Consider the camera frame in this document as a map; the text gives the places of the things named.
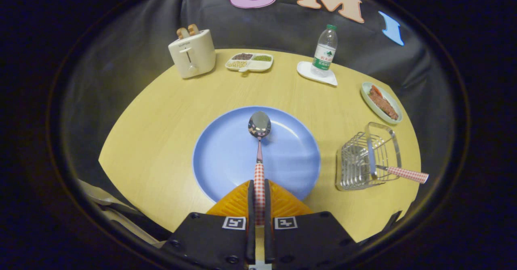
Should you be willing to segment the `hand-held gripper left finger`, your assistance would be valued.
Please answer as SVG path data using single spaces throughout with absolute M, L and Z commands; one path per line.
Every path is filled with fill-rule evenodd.
M 207 213 L 189 213 L 161 249 L 200 268 L 247 268 L 256 260 L 255 221 L 248 180 Z

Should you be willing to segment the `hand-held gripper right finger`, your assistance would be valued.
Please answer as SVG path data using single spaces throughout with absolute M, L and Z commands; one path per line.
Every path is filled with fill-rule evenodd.
M 329 211 L 275 216 L 282 188 L 265 181 L 264 254 L 274 268 L 330 268 L 359 245 Z

